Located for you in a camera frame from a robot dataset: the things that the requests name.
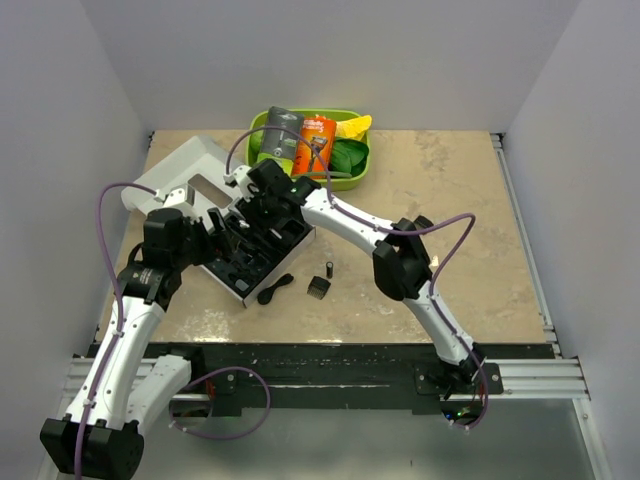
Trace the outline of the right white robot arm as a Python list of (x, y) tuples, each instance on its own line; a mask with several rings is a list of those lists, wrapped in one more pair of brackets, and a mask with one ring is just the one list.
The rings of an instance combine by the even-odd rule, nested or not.
[(414, 314), (431, 338), (452, 390), (466, 393), (486, 379), (477, 344), (457, 323), (435, 286), (438, 273), (431, 269), (421, 237), (437, 230), (437, 225), (369, 215), (313, 179), (291, 179), (273, 160), (252, 168), (227, 167), (224, 181), (240, 191), (235, 207), (243, 219), (274, 247), (288, 249), (296, 233), (320, 227), (370, 257), (377, 288)]

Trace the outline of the white clipper kit box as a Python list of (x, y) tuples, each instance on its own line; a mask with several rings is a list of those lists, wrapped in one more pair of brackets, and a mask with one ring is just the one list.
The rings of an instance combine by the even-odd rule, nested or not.
[(315, 239), (300, 210), (311, 180), (293, 182), (273, 162), (226, 165), (226, 157), (196, 135), (123, 190), (125, 207), (146, 217), (118, 276), (124, 295), (166, 307), (183, 271), (200, 266), (249, 306)]

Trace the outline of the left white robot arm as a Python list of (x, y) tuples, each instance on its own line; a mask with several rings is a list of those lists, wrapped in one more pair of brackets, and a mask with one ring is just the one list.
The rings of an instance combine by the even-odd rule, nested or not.
[(78, 479), (132, 478), (144, 436), (171, 397), (205, 385), (207, 368), (190, 352), (163, 355), (141, 383), (135, 378), (183, 271), (230, 250), (219, 210), (208, 215), (210, 227), (177, 208), (147, 215), (143, 239), (117, 277), (109, 329), (89, 373), (64, 416), (41, 429), (41, 443), (60, 472)]

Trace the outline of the black comb guard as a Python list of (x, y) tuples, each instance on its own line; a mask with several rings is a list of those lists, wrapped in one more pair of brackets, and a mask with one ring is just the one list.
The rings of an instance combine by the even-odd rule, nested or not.
[(313, 276), (309, 282), (307, 294), (313, 298), (322, 300), (328, 293), (330, 287), (331, 282), (328, 279), (320, 276)]

